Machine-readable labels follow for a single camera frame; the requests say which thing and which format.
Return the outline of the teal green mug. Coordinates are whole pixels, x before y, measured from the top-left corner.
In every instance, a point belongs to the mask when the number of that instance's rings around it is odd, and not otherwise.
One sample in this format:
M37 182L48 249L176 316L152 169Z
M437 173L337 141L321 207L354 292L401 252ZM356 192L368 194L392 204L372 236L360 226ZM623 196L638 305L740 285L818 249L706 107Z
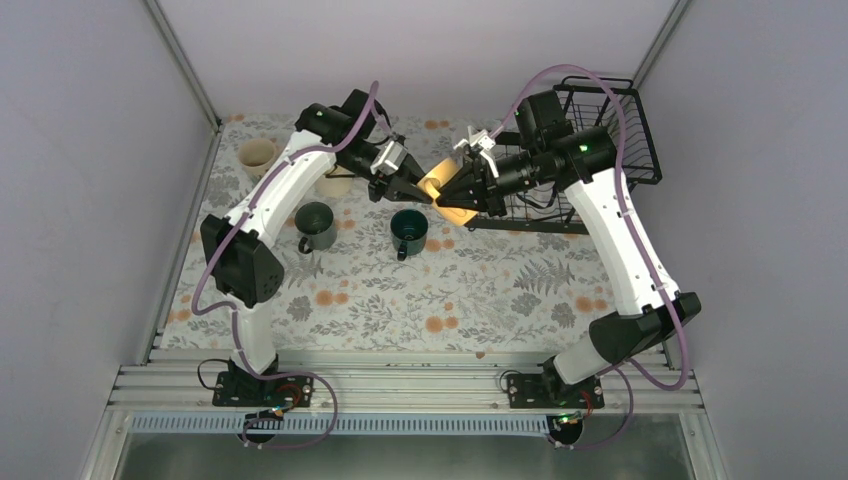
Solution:
M429 222L420 211L413 209L398 211L392 216L389 228L398 261L405 261L424 250Z

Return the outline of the tall floral cream mug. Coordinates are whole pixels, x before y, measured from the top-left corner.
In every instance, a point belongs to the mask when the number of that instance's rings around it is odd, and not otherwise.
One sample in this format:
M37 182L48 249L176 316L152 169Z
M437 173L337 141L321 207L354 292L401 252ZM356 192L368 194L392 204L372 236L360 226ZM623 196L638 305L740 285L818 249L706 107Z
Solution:
M258 180L268 172L278 155L277 145L273 141L254 138L239 147L237 160L251 179Z

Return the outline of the short cream mug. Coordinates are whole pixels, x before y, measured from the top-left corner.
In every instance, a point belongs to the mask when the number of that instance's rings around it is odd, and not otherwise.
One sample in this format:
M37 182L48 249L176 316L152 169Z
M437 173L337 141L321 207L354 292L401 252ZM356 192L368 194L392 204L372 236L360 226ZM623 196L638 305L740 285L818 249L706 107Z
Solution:
M349 170L334 166L316 180L314 188L321 196L339 198L351 191L354 179L355 175Z

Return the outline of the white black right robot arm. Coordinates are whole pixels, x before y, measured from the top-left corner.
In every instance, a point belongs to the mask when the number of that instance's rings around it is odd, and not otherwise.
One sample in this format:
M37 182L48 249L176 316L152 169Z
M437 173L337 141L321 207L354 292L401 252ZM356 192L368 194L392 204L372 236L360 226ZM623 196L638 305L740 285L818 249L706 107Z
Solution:
M620 167L626 138L614 141L602 125L575 129L554 90L526 97L514 116L521 152L496 159L495 136L470 131L455 147L459 170L424 188L440 207L503 216L507 196L551 184L576 210L609 275L615 310L543 363L543 397L565 407L599 373L680 332L701 304L695 293L679 289L645 234Z

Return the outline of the dark grey mug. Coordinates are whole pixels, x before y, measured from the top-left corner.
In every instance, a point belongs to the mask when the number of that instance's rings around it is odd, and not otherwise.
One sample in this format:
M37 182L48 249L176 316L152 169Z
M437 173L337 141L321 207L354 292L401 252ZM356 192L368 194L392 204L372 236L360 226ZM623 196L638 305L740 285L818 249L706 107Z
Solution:
M298 209L294 220L301 235L298 244L301 254L329 250L336 242L335 218L327 204L309 202Z

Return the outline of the yellow mug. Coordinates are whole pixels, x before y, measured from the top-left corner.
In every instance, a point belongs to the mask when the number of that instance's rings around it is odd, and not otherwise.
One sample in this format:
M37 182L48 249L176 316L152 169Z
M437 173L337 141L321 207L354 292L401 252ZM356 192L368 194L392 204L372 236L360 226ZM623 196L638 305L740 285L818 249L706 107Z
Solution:
M439 201L454 201L461 194L460 184L457 178L460 167L457 162L447 157L429 170L416 187L425 193L431 200L431 206L445 220L456 226L465 226L478 214L478 211L469 207L441 205Z

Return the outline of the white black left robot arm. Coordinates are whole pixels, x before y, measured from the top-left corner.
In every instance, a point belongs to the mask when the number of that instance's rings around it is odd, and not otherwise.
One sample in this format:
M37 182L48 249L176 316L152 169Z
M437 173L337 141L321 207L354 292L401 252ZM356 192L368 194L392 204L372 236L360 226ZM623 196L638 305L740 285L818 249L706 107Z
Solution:
M340 106L312 104L295 123L281 153L253 190L222 217L201 223L206 268L191 309L204 315L226 309L235 343L229 369L238 390L255 405L277 394L277 351L270 337L268 302L283 283L285 269L272 251L283 224L314 183L340 166L368 183L371 201L428 204L417 187L424 172L406 149L378 147L368 137L385 122L377 102L379 84L355 89Z

